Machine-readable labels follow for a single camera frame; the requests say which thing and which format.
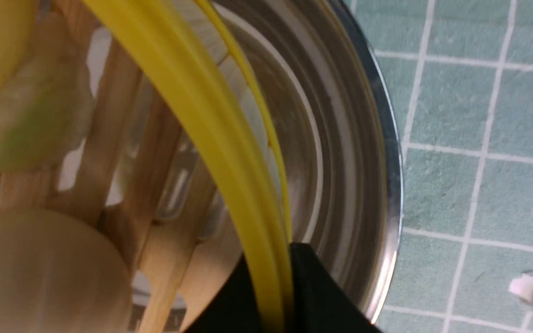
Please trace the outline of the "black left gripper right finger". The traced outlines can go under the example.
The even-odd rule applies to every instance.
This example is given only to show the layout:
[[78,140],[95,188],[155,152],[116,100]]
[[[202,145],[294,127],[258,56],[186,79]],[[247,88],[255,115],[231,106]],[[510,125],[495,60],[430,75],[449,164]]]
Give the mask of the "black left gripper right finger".
[[324,268],[309,244],[290,244],[293,333],[378,333]]

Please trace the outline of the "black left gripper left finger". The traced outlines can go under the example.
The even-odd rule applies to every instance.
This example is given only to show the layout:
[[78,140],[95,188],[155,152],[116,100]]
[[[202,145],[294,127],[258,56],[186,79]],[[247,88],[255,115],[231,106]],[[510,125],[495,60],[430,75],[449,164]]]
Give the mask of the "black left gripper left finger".
[[185,333],[263,333],[245,257],[241,256],[228,280]]

